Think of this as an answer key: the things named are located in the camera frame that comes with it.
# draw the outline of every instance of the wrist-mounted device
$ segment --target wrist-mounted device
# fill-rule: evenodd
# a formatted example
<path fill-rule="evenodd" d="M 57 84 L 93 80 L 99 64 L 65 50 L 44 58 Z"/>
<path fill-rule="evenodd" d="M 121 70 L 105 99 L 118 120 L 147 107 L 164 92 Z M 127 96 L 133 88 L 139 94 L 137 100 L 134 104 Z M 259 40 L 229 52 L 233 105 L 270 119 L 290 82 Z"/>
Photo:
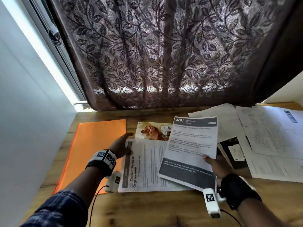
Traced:
<path fill-rule="evenodd" d="M 99 168 L 104 176 L 112 175 L 112 172 L 116 166 L 117 157 L 111 150 L 105 149 L 96 152 L 89 160 L 87 167 L 94 166 Z"/>
<path fill-rule="evenodd" d="M 222 179 L 219 194 L 226 198 L 226 202 L 232 210 L 238 209 L 240 203 L 246 198 L 262 201 L 255 188 L 236 174 L 229 174 Z"/>

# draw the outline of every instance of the hand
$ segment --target hand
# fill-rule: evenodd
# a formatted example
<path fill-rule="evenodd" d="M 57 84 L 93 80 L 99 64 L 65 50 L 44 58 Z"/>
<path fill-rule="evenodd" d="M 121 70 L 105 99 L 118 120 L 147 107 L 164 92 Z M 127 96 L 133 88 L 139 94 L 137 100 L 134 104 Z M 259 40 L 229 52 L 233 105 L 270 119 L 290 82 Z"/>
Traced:
<path fill-rule="evenodd" d="M 126 139 L 132 135 L 134 135 L 134 133 L 125 133 L 121 137 L 117 138 L 109 147 L 109 149 L 115 154 L 117 159 L 131 152 L 130 149 L 125 147 L 125 142 Z"/>
<path fill-rule="evenodd" d="M 207 155 L 203 155 L 203 159 L 211 165 L 213 172 L 217 176 L 218 186 L 221 185 L 221 181 L 225 176 L 232 173 L 232 168 L 222 155 L 218 155 L 217 159 L 212 159 Z"/>

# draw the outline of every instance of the white label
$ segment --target white label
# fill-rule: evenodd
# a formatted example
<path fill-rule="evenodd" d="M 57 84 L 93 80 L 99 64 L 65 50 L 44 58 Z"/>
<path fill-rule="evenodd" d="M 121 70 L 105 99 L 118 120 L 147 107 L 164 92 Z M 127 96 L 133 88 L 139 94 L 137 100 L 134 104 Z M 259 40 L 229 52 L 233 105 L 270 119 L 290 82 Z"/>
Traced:
<path fill-rule="evenodd" d="M 240 144 L 229 146 L 228 149 L 236 162 L 245 161 L 245 157 L 240 147 Z"/>

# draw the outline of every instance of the leaf pattern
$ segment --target leaf pattern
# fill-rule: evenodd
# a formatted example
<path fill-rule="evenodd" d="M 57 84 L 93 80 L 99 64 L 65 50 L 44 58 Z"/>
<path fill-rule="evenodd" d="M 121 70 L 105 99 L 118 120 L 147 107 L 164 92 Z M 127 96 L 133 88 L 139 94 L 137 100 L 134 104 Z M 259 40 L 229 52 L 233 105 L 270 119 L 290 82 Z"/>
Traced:
<path fill-rule="evenodd" d="M 54 0 L 97 110 L 240 102 L 285 0 Z M 226 92 L 242 91 L 228 98 Z"/>

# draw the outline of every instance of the wood grain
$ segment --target wood grain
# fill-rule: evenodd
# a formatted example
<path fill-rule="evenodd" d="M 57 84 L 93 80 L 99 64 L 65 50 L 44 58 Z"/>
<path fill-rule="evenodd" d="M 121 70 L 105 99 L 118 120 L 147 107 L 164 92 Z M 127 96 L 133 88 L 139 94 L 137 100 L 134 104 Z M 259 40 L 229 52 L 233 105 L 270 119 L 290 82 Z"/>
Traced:
<path fill-rule="evenodd" d="M 296 103 L 260 104 L 303 110 Z M 49 196 L 58 182 L 64 163 L 79 123 L 126 119 L 127 132 L 135 132 L 138 121 L 173 122 L 174 116 L 188 117 L 188 113 L 209 107 L 168 108 L 155 110 L 125 110 L 110 112 L 78 113 L 70 126 L 52 167 L 44 183 L 26 212 L 24 222 Z M 303 225 L 303 184 L 280 182 L 266 179 L 253 179 L 247 169 L 237 171 L 256 187 L 263 202 L 280 219 L 294 226 Z M 220 207 L 232 213 L 238 220 L 237 212 L 231 211 L 222 203 Z M 179 192 L 134 192 L 103 194 L 96 199 L 92 227 L 158 227 L 176 225 L 178 216 L 182 226 L 237 226 L 237 222 L 223 213 L 222 218 L 212 219 L 208 216 L 203 194 L 199 191 Z"/>

